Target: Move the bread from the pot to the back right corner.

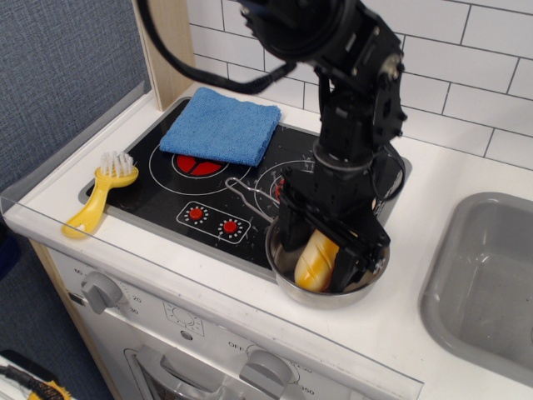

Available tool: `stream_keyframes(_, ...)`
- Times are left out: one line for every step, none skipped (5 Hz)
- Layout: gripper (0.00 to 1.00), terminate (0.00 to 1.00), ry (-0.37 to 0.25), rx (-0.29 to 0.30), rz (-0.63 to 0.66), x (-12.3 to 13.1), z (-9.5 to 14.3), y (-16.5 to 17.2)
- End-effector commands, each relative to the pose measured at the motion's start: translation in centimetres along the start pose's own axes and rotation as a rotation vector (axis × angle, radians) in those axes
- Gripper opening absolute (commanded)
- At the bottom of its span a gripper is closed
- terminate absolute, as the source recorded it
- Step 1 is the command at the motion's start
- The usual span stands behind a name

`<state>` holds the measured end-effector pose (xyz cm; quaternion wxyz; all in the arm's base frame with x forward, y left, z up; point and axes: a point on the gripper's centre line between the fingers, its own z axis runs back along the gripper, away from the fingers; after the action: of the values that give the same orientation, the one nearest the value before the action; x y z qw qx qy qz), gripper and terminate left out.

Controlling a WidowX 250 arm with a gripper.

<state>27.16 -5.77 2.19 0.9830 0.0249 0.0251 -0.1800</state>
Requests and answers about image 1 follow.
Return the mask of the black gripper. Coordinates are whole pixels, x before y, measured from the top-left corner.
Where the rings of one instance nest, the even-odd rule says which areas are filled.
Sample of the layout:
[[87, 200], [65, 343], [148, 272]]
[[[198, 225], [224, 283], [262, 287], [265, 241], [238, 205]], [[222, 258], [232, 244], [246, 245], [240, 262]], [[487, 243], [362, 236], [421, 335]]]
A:
[[332, 291], [344, 291], [378, 267], [391, 240], [372, 203], [391, 199], [389, 155], [380, 153], [362, 164], [315, 156], [311, 171], [284, 167], [281, 175], [278, 227], [286, 251], [306, 245], [316, 229], [337, 244]]

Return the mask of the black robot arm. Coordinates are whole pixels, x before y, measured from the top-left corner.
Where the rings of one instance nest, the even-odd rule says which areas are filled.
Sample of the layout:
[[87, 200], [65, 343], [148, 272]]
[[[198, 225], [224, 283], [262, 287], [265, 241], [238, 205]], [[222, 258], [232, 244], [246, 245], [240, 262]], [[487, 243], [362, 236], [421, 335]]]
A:
[[245, 1], [242, 9], [270, 54], [306, 63], [319, 78], [315, 167], [283, 171], [278, 227], [289, 251], [312, 230], [338, 246], [330, 283], [338, 293], [378, 272], [390, 245], [372, 205], [395, 198], [405, 178], [382, 183], [389, 163], [405, 166], [391, 145], [406, 120], [399, 38], [359, 1]]

